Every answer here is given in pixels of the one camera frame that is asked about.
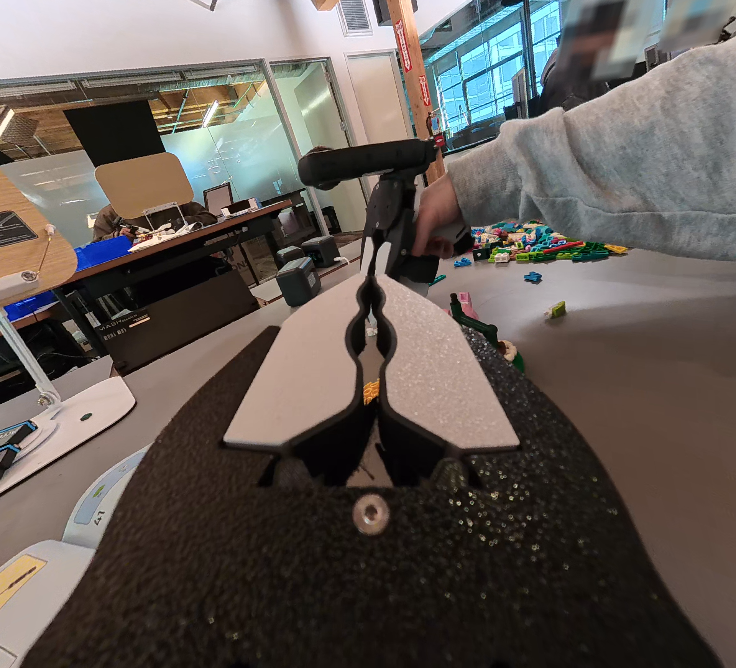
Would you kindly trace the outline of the beige rounded board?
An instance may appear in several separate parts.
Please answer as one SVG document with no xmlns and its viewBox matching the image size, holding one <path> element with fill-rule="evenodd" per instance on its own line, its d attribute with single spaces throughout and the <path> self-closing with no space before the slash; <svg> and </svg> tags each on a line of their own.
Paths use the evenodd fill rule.
<svg viewBox="0 0 736 668">
<path fill-rule="evenodd" d="M 179 158 L 163 152 L 97 166 L 95 178 L 117 215 L 140 217 L 147 210 L 194 199 Z"/>
</svg>

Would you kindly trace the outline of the wall air vent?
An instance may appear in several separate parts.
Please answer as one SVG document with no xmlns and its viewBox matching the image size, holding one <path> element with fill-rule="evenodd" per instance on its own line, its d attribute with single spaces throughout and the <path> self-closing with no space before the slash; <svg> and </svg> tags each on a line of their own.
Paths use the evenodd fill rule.
<svg viewBox="0 0 736 668">
<path fill-rule="evenodd" d="M 345 37 L 373 35 L 366 0 L 339 0 L 336 10 Z"/>
</svg>

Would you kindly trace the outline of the wooden post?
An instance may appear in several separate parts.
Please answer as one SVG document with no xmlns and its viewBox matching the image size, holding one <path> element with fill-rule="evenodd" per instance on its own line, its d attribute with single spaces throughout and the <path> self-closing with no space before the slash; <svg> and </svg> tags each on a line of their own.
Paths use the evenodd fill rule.
<svg viewBox="0 0 736 668">
<path fill-rule="evenodd" d="M 434 142 L 430 137 L 426 126 L 427 116 L 433 110 L 433 106 L 430 100 L 428 76 L 426 74 L 426 68 L 421 52 L 419 34 L 411 6 L 411 0 L 387 1 L 392 26 L 394 21 L 402 19 L 406 27 L 407 40 L 411 50 L 412 70 L 406 74 L 404 73 L 404 81 L 406 84 L 406 91 L 409 98 L 417 137 L 419 139 L 430 139 Z"/>
</svg>

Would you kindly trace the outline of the lego flower garden model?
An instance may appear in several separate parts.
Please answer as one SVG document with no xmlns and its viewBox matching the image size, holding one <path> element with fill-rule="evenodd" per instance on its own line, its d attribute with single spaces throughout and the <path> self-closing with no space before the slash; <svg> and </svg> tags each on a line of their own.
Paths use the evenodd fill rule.
<svg viewBox="0 0 736 668">
<path fill-rule="evenodd" d="M 498 336 L 497 326 L 480 320 L 468 292 L 451 293 L 449 309 L 445 312 L 461 327 L 479 333 L 504 360 L 512 364 L 520 373 L 526 373 L 525 362 L 517 346 L 511 341 L 501 339 Z"/>
</svg>

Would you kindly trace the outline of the person's right hand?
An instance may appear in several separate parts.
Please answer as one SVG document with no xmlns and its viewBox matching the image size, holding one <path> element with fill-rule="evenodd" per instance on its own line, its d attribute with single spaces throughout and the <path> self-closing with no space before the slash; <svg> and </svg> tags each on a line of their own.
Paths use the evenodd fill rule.
<svg viewBox="0 0 736 668">
<path fill-rule="evenodd" d="M 450 258 L 455 241 L 439 236 L 437 231 L 461 218 L 453 183 L 450 175 L 445 174 L 422 192 L 414 222 L 415 239 L 411 254 L 414 257 L 433 255 L 441 259 Z"/>
</svg>

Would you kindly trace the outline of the person's right forearm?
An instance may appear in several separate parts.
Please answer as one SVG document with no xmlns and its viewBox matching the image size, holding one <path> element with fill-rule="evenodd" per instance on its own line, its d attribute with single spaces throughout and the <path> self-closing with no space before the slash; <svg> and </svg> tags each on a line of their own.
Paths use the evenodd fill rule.
<svg viewBox="0 0 736 668">
<path fill-rule="evenodd" d="M 540 218 L 578 239 L 734 261 L 734 40 L 508 122 L 447 173 L 472 226 Z"/>
</svg>

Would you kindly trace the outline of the blue plastic bin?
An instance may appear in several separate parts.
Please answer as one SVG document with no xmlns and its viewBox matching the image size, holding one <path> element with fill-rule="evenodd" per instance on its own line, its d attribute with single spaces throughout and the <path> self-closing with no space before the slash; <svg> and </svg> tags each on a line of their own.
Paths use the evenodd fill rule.
<svg viewBox="0 0 736 668">
<path fill-rule="evenodd" d="M 77 255 L 77 272 L 125 257 L 132 246 L 130 239 L 121 235 L 76 248 L 74 251 Z"/>
</svg>

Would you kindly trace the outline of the white door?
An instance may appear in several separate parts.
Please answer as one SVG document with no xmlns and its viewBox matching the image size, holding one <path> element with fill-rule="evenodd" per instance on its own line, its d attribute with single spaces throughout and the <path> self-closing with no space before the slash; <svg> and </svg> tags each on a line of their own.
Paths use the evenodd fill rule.
<svg viewBox="0 0 736 668">
<path fill-rule="evenodd" d="M 346 61 L 367 141 L 412 138 L 395 53 L 347 55 Z"/>
</svg>

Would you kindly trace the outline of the large grey power station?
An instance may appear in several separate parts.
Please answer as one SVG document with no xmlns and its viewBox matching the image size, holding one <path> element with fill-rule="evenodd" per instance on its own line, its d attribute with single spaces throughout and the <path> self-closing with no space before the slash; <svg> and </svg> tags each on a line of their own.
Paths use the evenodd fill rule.
<svg viewBox="0 0 736 668">
<path fill-rule="evenodd" d="M 317 268 L 310 257 L 291 259 L 278 271 L 275 279 L 283 299 L 292 308 L 308 303 L 322 288 Z"/>
</svg>

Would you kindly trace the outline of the small grey power station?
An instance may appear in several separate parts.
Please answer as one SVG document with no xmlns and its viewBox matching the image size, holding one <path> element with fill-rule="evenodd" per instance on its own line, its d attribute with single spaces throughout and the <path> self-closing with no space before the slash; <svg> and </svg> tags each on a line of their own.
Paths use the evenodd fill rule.
<svg viewBox="0 0 736 668">
<path fill-rule="evenodd" d="M 306 257 L 313 261 L 318 269 L 332 268 L 336 265 L 336 261 L 343 258 L 333 235 L 306 240 L 300 245 L 300 249 Z"/>
</svg>

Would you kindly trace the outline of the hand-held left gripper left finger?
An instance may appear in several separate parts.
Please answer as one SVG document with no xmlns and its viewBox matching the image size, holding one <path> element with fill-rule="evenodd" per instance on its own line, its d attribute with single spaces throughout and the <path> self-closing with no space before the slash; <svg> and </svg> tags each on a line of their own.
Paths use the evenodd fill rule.
<svg viewBox="0 0 736 668">
<path fill-rule="evenodd" d="M 360 407 L 366 281 L 352 276 L 284 321 L 224 435 L 227 446 L 285 452 Z"/>
</svg>

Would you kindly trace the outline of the wooden top desk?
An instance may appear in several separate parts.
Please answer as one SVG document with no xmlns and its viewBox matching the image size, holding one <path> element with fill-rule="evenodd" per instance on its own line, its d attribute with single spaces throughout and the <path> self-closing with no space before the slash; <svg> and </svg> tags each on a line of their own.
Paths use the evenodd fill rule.
<svg viewBox="0 0 736 668">
<path fill-rule="evenodd" d="M 93 329 L 91 317 L 99 324 L 111 321 L 112 315 L 100 305 L 99 299 L 115 291 L 135 286 L 258 237 L 265 237 L 271 255 L 275 257 L 278 247 L 273 236 L 274 222 L 281 211 L 291 206 L 290 200 L 280 201 L 216 225 L 170 237 L 155 246 L 79 270 L 70 279 L 54 287 L 52 292 L 85 336 L 89 337 Z"/>
</svg>

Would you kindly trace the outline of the pile of colourful lego pieces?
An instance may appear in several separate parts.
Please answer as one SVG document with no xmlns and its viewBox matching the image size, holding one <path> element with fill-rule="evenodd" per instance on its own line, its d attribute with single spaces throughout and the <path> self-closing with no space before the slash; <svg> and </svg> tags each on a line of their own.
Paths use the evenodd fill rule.
<svg viewBox="0 0 736 668">
<path fill-rule="evenodd" d="M 629 253 L 629 249 L 621 245 L 569 238 L 538 220 L 508 220 L 472 227 L 470 237 L 473 261 L 491 265 L 512 262 L 542 265 L 563 261 L 577 265 L 624 257 Z"/>
</svg>

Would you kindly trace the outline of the white stand with flat base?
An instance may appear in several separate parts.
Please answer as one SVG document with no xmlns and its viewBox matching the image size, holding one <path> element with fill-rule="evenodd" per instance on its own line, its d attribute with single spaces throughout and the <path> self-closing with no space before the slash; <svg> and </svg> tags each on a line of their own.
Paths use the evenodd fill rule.
<svg viewBox="0 0 736 668">
<path fill-rule="evenodd" d="M 1 492 L 13 488 L 127 415 L 135 398 L 120 377 L 61 399 L 32 352 L 1 310 L 2 334 L 39 392 L 41 411 L 11 424 L 2 418 Z"/>
</svg>

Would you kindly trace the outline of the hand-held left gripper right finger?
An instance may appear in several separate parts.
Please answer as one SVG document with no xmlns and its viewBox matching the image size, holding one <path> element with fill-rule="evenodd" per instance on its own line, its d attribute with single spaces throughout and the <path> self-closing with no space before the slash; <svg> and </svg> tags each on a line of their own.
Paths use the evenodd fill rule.
<svg viewBox="0 0 736 668">
<path fill-rule="evenodd" d="M 386 324 L 389 343 L 381 369 L 384 419 L 456 454 L 518 448 L 461 326 L 394 279 L 375 281 L 376 317 Z"/>
</svg>

